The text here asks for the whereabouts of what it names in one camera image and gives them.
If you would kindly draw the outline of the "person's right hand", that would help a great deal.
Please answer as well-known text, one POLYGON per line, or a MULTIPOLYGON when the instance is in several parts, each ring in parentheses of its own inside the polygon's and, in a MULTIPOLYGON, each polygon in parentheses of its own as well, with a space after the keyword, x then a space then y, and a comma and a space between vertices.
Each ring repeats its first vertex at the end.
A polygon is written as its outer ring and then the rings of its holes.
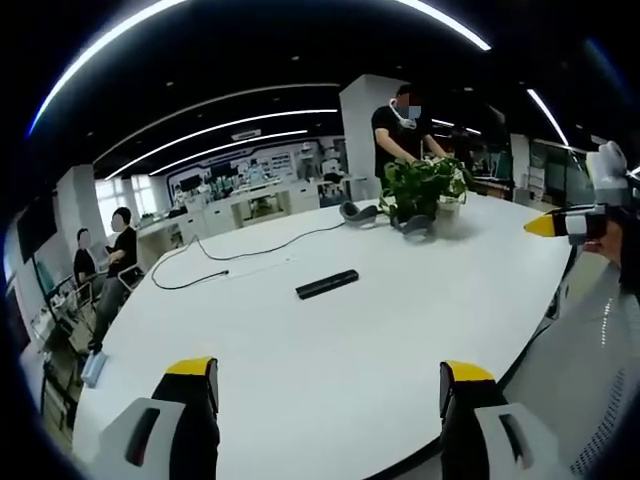
POLYGON ((601 255, 620 267, 622 241, 622 227, 614 221, 608 221, 605 235, 599 239, 587 241, 583 246, 583 250, 601 255))

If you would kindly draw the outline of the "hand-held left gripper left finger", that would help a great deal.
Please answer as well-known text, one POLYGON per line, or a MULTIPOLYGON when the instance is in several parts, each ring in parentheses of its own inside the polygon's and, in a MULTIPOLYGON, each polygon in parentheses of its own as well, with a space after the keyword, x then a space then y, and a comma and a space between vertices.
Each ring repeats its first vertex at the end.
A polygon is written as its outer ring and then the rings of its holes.
POLYGON ((149 398, 133 401, 99 436, 99 479, 214 479, 218 361, 181 360, 149 398))

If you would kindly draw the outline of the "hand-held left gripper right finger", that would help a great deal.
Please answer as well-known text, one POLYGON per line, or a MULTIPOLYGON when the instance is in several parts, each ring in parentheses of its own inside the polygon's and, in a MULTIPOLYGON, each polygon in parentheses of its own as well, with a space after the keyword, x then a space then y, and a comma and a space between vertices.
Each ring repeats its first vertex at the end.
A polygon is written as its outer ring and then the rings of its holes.
POLYGON ((440 363, 444 479, 569 479, 557 437, 492 374, 471 363, 440 363))

